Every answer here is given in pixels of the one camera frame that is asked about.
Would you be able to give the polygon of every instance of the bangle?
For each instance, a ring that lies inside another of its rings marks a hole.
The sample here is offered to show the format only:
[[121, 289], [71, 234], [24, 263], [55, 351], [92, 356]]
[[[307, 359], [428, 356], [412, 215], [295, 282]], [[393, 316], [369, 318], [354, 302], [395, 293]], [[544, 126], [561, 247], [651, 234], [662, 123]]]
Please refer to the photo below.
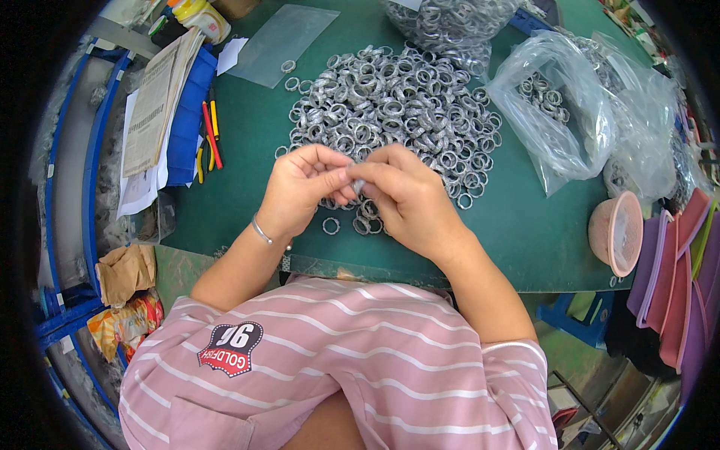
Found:
[[[253, 214], [253, 222], [252, 222], [253, 228], [260, 235], [260, 237], [263, 238], [265, 240], [265, 242], [268, 243], [269, 246], [271, 246], [273, 243], [273, 240], [268, 238], [267, 235], [265, 233], [263, 233], [263, 230], [260, 229], [260, 226], [258, 225], [258, 221], [256, 220], [257, 215], [258, 215], [257, 212], [255, 214]], [[290, 243], [287, 244], [287, 246], [285, 247], [285, 250], [286, 251], [292, 250], [292, 240], [290, 240]]]

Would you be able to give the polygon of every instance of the hand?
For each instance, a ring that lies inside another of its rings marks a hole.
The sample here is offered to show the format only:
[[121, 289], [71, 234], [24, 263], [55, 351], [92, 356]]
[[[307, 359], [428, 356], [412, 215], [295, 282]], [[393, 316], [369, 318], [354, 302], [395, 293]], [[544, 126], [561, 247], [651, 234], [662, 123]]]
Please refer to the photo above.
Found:
[[366, 181], [363, 193], [374, 200], [387, 232], [438, 266], [462, 251], [472, 235], [440, 176], [401, 144], [374, 151], [348, 175]]
[[275, 161], [256, 221], [273, 240], [289, 242], [302, 233], [323, 197], [347, 204], [352, 160], [324, 145], [306, 145]]

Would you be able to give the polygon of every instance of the worker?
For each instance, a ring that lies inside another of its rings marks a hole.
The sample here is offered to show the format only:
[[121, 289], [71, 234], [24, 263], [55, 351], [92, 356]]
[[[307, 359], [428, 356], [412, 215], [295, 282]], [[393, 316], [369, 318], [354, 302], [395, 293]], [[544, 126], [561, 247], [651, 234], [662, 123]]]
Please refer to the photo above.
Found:
[[[557, 448], [531, 319], [440, 177], [400, 144], [351, 162], [322, 145], [278, 158], [255, 226], [132, 358], [118, 408], [131, 449]], [[459, 312], [406, 284], [296, 275], [263, 293], [318, 202], [355, 199], [354, 179]]]

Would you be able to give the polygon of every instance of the pink basket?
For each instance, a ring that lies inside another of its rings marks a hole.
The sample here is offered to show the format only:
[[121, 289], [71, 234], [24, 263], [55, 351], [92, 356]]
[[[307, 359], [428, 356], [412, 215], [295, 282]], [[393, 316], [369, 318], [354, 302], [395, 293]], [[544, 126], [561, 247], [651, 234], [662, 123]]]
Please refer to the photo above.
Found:
[[642, 211], [635, 194], [625, 191], [600, 203], [590, 216], [588, 240], [595, 256], [615, 275], [628, 276], [642, 244]]

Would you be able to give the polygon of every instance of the striped shirt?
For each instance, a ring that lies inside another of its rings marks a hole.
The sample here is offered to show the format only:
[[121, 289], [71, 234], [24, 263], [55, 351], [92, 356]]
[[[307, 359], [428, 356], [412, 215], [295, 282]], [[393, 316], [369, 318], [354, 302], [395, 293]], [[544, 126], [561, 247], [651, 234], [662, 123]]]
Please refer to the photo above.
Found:
[[178, 298], [119, 413], [131, 449], [278, 449], [342, 389], [368, 449], [556, 449], [546, 376], [438, 294], [301, 277], [227, 313]]

